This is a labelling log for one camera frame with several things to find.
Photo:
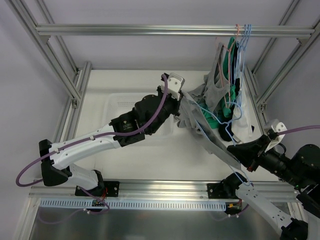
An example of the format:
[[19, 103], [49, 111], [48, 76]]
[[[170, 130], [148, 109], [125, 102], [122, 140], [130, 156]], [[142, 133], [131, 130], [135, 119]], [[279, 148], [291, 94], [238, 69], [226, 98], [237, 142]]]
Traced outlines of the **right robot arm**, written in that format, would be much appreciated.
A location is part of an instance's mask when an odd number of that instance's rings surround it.
[[299, 220], [281, 211], [258, 193], [244, 176], [235, 172], [220, 182], [228, 198], [245, 201], [264, 218], [282, 240], [318, 240], [320, 238], [320, 148], [314, 144], [301, 147], [292, 158], [267, 149], [271, 142], [266, 135], [249, 143], [227, 147], [234, 157], [253, 172], [262, 167], [290, 184], [298, 191], [297, 200], [307, 214], [307, 221]]

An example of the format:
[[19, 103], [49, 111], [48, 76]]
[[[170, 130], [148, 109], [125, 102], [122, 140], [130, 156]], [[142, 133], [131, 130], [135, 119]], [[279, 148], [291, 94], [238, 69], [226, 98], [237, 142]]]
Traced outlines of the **pink hanger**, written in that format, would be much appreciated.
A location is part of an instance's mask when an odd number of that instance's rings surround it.
[[223, 50], [225, 50], [224, 59], [222, 63], [223, 76], [227, 79], [228, 83], [230, 84], [230, 87], [232, 86], [232, 81], [235, 73], [235, 49], [240, 33], [239, 24], [236, 24], [235, 27], [236, 35], [230, 37], [228, 45], [223, 45]]

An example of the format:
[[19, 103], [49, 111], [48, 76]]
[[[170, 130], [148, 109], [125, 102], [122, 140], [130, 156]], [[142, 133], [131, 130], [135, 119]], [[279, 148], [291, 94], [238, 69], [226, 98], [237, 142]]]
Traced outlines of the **light blue hanger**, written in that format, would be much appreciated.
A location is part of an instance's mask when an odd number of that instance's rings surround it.
[[[232, 126], [232, 123], [237, 121], [236, 118], [232, 117], [228, 121], [221, 121], [220, 118], [218, 116], [216, 116], [213, 112], [210, 112], [207, 107], [202, 107], [202, 105], [200, 105], [198, 102], [196, 102], [194, 100], [189, 99], [188, 102], [191, 105], [195, 105], [197, 108], [199, 108], [202, 113], [206, 112], [207, 115], [210, 115], [211, 118], [215, 119], [215, 121], [218, 122], [219, 126], [223, 127], [225, 133], [229, 136], [230, 140], [232, 141], [233, 146], [236, 145], [236, 140], [234, 138], [234, 135], [232, 135], [232, 131], [229, 130]], [[233, 105], [234, 102], [235, 101], [227, 101], [226, 103]], [[247, 174], [241, 169], [241, 164], [238, 160], [236, 160], [236, 157], [227, 151], [227, 147], [223, 147], [222, 150], [223, 150], [223, 154], [222, 154], [222, 156], [219, 156], [219, 158], [229, 166], [229, 168], [235, 173], [236, 177], [239, 178], [239, 180], [242, 183], [244, 183], [245, 186], [252, 186], [253, 187], [254, 186], [253, 183], [250, 181]], [[244, 176], [245, 176], [244, 180], [240, 178], [240, 174], [238, 172], [236, 172], [236, 169], [240, 170], [244, 174]]]

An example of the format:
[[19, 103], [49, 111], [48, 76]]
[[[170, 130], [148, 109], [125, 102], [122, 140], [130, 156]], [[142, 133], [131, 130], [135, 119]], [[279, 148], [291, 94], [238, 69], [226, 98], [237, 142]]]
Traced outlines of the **grey tank top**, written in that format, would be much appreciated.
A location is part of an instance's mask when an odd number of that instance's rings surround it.
[[210, 72], [204, 79], [204, 101], [208, 109], [213, 112], [219, 105], [219, 102], [226, 96], [230, 90], [230, 83], [225, 78], [223, 72], [224, 45], [219, 42], [216, 47], [214, 61]]
[[189, 92], [183, 93], [177, 126], [187, 129], [195, 141], [209, 154], [214, 154], [224, 163], [240, 170], [240, 162], [227, 151], [227, 147], [214, 133], [200, 108], [200, 103], [205, 101], [204, 93], [204, 83]]

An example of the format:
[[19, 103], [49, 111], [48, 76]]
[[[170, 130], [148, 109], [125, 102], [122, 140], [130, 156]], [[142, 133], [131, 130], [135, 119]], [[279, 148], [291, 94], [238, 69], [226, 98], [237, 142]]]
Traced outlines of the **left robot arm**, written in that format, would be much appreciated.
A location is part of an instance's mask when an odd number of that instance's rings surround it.
[[76, 185], [76, 196], [106, 193], [102, 173], [87, 170], [75, 163], [102, 151], [126, 147], [153, 135], [170, 116], [179, 115], [183, 94], [181, 91], [164, 94], [157, 88], [157, 95], [149, 94], [136, 102], [131, 111], [114, 118], [95, 132], [69, 141], [52, 143], [45, 139], [39, 142], [41, 175], [46, 187], [64, 183]]

